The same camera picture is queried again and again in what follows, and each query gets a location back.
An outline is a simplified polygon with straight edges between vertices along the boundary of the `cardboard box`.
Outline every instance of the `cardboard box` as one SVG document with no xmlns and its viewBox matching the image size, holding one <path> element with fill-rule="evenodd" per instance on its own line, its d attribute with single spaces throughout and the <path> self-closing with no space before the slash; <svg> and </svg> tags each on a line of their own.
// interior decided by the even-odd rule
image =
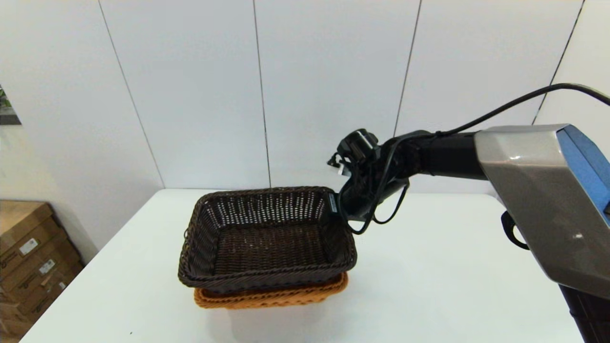
<svg viewBox="0 0 610 343">
<path fill-rule="evenodd" d="M 33 324 L 82 270 L 80 262 L 63 273 L 56 270 L 21 303 L 0 303 L 0 318 Z"/>
<path fill-rule="evenodd" d="M 23 337 L 32 328 L 32 324 L 0 319 L 0 327 L 13 337 Z"/>
<path fill-rule="evenodd" d="M 78 252 L 62 231 L 6 278 L 0 280 L 1 298 L 5 299 L 4 301 L 25 301 L 50 272 L 56 269 L 69 270 L 70 266 L 79 260 Z"/>
<path fill-rule="evenodd" d="M 52 214 L 46 203 L 0 201 L 0 251 L 8 251 Z"/>
<path fill-rule="evenodd" d="M 49 217 L 32 231 L 28 232 L 11 248 L 2 250 L 2 255 L 0 255 L 0 278 L 8 276 L 26 258 L 34 254 L 61 230 L 55 223 L 55 220 Z"/>
</svg>

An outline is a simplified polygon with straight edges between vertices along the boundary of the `label tag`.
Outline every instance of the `label tag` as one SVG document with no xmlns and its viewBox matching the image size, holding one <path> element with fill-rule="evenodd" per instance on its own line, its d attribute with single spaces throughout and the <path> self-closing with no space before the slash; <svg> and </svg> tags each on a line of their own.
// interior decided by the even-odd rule
<svg viewBox="0 0 610 343">
<path fill-rule="evenodd" d="M 38 268 L 38 271 L 44 275 L 47 274 L 49 272 L 49 270 L 51 270 L 51 268 L 55 267 L 55 261 L 53 261 L 52 259 L 48 260 L 45 262 L 45 264 L 42 265 L 42 267 Z"/>
<path fill-rule="evenodd" d="M 332 213 L 337 213 L 337 203 L 335 202 L 335 195 L 333 193 L 328 193 L 328 200 L 331 204 Z"/>
<path fill-rule="evenodd" d="M 19 248 L 22 255 L 27 255 L 30 251 L 34 250 L 38 246 L 38 241 L 35 238 L 28 240 L 24 245 Z"/>
</svg>

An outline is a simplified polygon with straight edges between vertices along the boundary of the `wall seam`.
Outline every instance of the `wall seam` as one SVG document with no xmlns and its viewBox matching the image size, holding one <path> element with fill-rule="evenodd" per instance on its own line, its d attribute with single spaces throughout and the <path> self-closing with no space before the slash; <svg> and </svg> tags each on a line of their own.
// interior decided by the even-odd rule
<svg viewBox="0 0 610 343">
<path fill-rule="evenodd" d="M 165 182 L 163 181 L 163 176 L 161 176 L 161 171 L 159 170 L 159 164 L 157 163 L 157 159 L 154 157 L 153 149 L 151 148 L 150 141 L 148 140 L 148 136 L 146 135 L 146 131 L 144 130 L 144 125 L 142 125 L 142 119 L 140 118 L 140 113 L 138 112 L 138 107 L 135 105 L 134 97 L 131 94 L 131 89 L 129 88 L 129 84 L 127 83 L 127 78 L 125 77 L 125 72 L 123 71 L 123 66 L 121 65 L 121 60 L 118 58 L 117 48 L 114 45 L 114 41 L 112 40 L 112 35 L 110 34 L 110 28 L 108 27 L 108 22 L 106 21 L 106 14 L 104 14 L 104 9 L 102 8 L 102 4 L 100 0 L 98 0 L 99 10 L 102 12 L 102 18 L 104 19 L 104 25 L 106 25 L 106 31 L 108 32 L 108 37 L 110 38 L 110 44 L 112 45 L 112 49 L 114 50 L 115 57 L 117 58 L 118 67 L 121 70 L 121 75 L 123 75 L 123 81 L 125 82 L 125 86 L 127 87 L 127 92 L 129 94 L 129 99 L 131 99 L 131 104 L 134 107 L 135 116 L 138 118 L 138 123 L 140 123 L 140 128 L 142 129 L 142 133 L 144 134 L 144 139 L 146 140 L 146 144 L 148 145 L 148 151 L 151 153 L 152 161 L 154 162 L 154 166 L 157 169 L 157 173 L 159 174 L 159 179 L 161 180 L 161 186 L 165 188 Z"/>
</svg>

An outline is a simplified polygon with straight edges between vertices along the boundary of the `woven pattern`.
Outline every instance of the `woven pattern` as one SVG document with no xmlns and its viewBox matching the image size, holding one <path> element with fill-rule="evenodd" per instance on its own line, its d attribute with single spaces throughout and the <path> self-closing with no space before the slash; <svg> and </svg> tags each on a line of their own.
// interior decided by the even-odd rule
<svg viewBox="0 0 610 343">
<path fill-rule="evenodd" d="M 347 287 L 347 273 L 341 273 L 325 284 L 293 287 L 279 291 L 244 291 L 221 295 L 195 289 L 195 303 L 203 308 L 266 308 L 275 306 L 307 305 L 319 303 Z"/>
<path fill-rule="evenodd" d="M 330 211 L 330 193 L 290 187 L 203 196 L 185 233 L 179 279 L 226 294 L 323 283 L 346 272 L 356 247 Z"/>
</svg>

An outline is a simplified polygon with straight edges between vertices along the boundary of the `box label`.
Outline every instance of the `box label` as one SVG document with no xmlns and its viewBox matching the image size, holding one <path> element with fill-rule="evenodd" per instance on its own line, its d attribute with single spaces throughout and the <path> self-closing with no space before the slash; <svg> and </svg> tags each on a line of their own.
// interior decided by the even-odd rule
<svg viewBox="0 0 610 343">
<path fill-rule="evenodd" d="M 53 267 L 55 267 L 55 261 L 53 259 L 49 259 L 42 265 L 42 267 L 38 268 L 38 271 L 44 275 L 47 274 Z"/>
<path fill-rule="evenodd" d="M 30 251 L 34 250 L 38 246 L 38 241 L 35 238 L 28 240 L 24 245 L 19 248 L 22 255 L 27 255 Z"/>
</svg>

